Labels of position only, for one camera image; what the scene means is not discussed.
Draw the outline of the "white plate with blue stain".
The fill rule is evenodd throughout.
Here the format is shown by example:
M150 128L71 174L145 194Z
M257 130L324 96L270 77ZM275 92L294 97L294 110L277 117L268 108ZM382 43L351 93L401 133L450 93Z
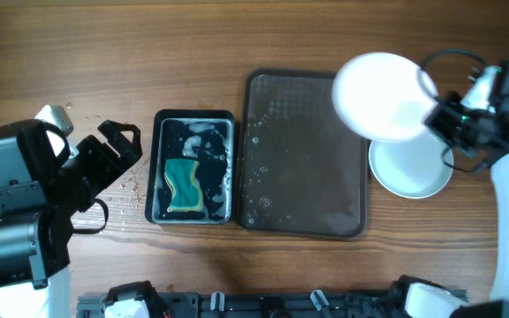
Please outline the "white plate with blue stain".
M338 71L331 90L340 120L361 137L383 142L424 133L423 121L436 97L435 83L418 64L385 52L351 59Z

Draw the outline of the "green yellow sponge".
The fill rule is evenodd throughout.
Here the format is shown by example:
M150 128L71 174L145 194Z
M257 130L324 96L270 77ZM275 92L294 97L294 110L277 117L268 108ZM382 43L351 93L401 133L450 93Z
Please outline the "green yellow sponge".
M164 166L164 179L171 190L168 212L199 212L203 195L196 177L200 163L190 159L169 159Z

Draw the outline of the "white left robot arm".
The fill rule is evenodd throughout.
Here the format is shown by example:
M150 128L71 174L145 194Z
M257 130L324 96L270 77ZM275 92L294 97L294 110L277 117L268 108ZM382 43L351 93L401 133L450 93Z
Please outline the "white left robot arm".
M104 141L88 135L75 148L61 106L0 126L0 317L68 317L72 216L99 205L99 194L142 156L137 125L103 121Z

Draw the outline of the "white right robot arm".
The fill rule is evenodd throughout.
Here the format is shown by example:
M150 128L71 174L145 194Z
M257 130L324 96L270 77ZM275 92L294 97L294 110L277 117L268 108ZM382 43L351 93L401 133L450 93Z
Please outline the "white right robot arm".
M486 157L474 169L490 170L497 199L498 263L490 299L461 305L454 317L509 317L509 60L488 66L463 96L455 92L437 102L424 124L449 149Z

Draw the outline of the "brown serving tray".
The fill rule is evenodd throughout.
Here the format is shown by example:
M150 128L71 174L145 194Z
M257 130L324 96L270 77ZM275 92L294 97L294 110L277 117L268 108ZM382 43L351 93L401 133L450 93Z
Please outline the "brown serving tray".
M350 240L368 222L368 141L338 117L332 72L259 69L245 85L235 219L244 229Z

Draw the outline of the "black water basin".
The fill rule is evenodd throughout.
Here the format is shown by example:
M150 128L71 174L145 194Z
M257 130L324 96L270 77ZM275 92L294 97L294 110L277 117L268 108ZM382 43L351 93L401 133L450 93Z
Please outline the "black water basin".
M228 110L160 110L154 118L145 217L154 224L223 224L232 216L235 121ZM200 163L196 177L204 207L168 212L164 179L169 159Z

